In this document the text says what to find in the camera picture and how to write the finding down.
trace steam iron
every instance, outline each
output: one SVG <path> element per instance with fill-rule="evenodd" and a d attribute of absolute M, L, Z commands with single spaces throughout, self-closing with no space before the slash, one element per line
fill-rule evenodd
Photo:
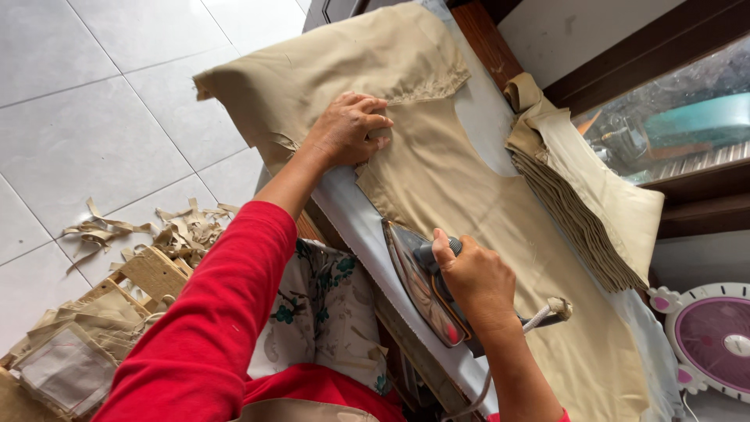
<path fill-rule="evenodd" d="M 474 357 L 484 356 L 485 348 L 453 300 L 440 273 L 432 253 L 432 241 L 388 219 L 382 220 L 382 228 L 398 278 L 435 335 L 450 348 L 465 342 Z M 451 250 L 458 256 L 463 248 L 461 242 L 455 237 L 448 240 Z M 522 325 L 529 321 L 520 315 L 518 319 Z M 561 314 L 553 313 L 545 316 L 536 326 L 552 325 L 566 319 Z"/>

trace glass window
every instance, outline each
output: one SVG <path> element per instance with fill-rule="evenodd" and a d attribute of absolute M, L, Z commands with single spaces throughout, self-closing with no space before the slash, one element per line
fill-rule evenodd
<path fill-rule="evenodd" d="M 750 158 L 750 37 L 573 119 L 634 184 Z"/>

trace ironing board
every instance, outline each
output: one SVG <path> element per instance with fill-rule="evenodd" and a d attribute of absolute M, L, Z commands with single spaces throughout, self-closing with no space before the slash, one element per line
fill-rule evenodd
<path fill-rule="evenodd" d="M 503 141 L 510 134 L 513 119 L 513 112 L 503 94 L 473 52 L 445 3 L 442 0 L 416 1 L 448 26 L 471 71 L 472 77 L 456 93 L 454 99 L 456 113 L 472 145 L 487 165 L 499 175 L 518 175 L 509 153 L 503 148 Z M 468 347 L 463 344 L 455 348 L 445 347 L 422 319 L 393 267 L 386 248 L 381 216 L 355 184 L 355 180 L 353 169 L 337 167 L 323 177 L 312 198 L 451 382 L 469 400 L 474 400 L 482 390 L 488 371 L 486 358 L 474 359 Z M 673 397 L 677 394 L 676 385 L 674 391 L 670 389 L 670 379 L 674 378 L 677 362 L 666 336 L 651 311 L 642 304 L 634 291 L 607 294 L 602 289 L 601 292 L 625 322 L 631 325 L 642 355 L 644 372 L 652 390 L 649 392 L 652 408 L 646 412 L 651 411 L 655 415 L 645 417 L 644 420 L 670 420 L 670 409 L 680 398 Z M 479 411 L 484 416 L 498 411 L 494 387 Z"/>

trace white tile floor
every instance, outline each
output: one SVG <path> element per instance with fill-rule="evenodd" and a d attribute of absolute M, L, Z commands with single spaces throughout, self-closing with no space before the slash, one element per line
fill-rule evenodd
<path fill-rule="evenodd" d="M 191 76 L 302 31 L 310 0 L 0 0 L 0 355 L 44 310 L 106 277 L 119 250 L 65 275 L 89 218 L 242 205 L 262 165 Z"/>

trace pink fan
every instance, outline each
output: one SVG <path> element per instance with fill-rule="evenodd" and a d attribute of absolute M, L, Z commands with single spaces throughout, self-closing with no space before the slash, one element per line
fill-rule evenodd
<path fill-rule="evenodd" d="M 750 402 L 750 285 L 716 283 L 682 295 L 661 287 L 649 295 L 667 314 L 680 387 L 696 394 L 710 385 Z"/>

